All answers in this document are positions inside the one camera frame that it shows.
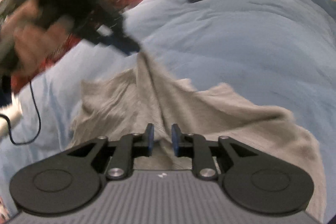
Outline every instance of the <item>wire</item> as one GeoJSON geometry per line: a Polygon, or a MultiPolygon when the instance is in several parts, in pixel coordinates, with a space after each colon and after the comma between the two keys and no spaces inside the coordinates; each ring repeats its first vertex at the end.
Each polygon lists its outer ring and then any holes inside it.
{"type": "Polygon", "coordinates": [[[33,87],[32,87],[32,82],[29,81],[29,87],[30,87],[30,91],[31,91],[31,98],[33,99],[33,103],[34,103],[34,106],[35,106],[35,110],[36,110],[36,113],[37,113],[37,117],[38,117],[38,121],[39,121],[39,129],[37,131],[37,134],[36,136],[28,141],[28,142],[22,142],[22,143],[17,143],[13,140],[13,135],[12,135],[12,127],[11,127],[11,120],[8,118],[8,116],[4,115],[4,114],[0,114],[0,118],[4,118],[8,124],[8,134],[9,134],[9,138],[10,138],[10,141],[12,142],[12,144],[16,145],[16,146],[19,146],[19,145],[27,145],[27,144],[31,144],[33,142],[35,142],[35,140],[38,138],[38,136],[40,135],[41,133],[41,127],[42,127],[42,123],[41,123],[41,116],[40,116],[40,112],[37,108],[37,104],[36,104],[36,100],[35,100],[35,96],[34,96],[34,92],[33,92],[33,87]]]}

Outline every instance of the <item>person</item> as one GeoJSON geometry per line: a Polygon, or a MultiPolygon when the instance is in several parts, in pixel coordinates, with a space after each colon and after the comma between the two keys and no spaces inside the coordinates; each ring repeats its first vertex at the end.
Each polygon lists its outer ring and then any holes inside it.
{"type": "MultiPolygon", "coordinates": [[[[39,15],[37,0],[28,0],[22,4],[3,24],[0,30],[1,38],[13,35],[15,51],[21,63],[21,68],[15,71],[17,75],[31,75],[50,53],[60,47],[68,38],[66,27],[61,22],[56,22],[44,30],[34,24],[18,27],[21,20],[34,20],[39,15]]],[[[10,94],[6,78],[0,82],[0,107],[9,103],[10,94]]]]}

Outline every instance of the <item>gray gripper base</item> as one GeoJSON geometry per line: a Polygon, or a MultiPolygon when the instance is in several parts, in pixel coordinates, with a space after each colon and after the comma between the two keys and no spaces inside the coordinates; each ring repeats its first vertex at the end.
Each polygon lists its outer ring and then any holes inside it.
{"type": "Polygon", "coordinates": [[[20,213],[9,224],[318,224],[305,212],[286,217],[253,214],[232,203],[215,182],[190,170],[135,170],[109,182],[89,206],[73,214],[44,218],[20,213]]]}

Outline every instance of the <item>wrinkled fabric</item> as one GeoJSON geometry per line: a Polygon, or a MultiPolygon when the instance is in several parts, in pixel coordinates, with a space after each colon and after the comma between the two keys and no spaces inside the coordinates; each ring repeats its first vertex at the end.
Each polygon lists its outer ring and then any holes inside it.
{"type": "Polygon", "coordinates": [[[208,140],[230,136],[308,172],[315,190],[307,212],[323,221],[326,180],[319,144],[295,125],[290,111],[254,105],[227,84],[198,92],[188,80],[174,80],[144,52],[138,54],[136,68],[108,81],[82,83],[82,107],[69,148],[98,136],[115,141],[142,133],[148,123],[155,127],[156,149],[152,157],[136,159],[136,169],[191,169],[190,159],[174,156],[173,123],[208,140]]]}

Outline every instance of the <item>blue bedsheet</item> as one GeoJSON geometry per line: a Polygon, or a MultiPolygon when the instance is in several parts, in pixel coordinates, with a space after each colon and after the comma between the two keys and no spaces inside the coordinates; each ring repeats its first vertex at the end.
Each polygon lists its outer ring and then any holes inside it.
{"type": "MultiPolygon", "coordinates": [[[[331,0],[145,0],[127,12],[127,31],[177,78],[199,90],[229,83],[259,105],[278,105],[320,141],[327,178],[327,222],[336,214],[336,4],[331,0]]],[[[42,117],[35,143],[0,144],[0,196],[20,168],[65,149],[80,108],[80,81],[108,79],[135,64],[113,48],[82,41],[33,82],[42,117]]],[[[31,138],[37,116],[21,94],[15,138],[31,138]]]]}

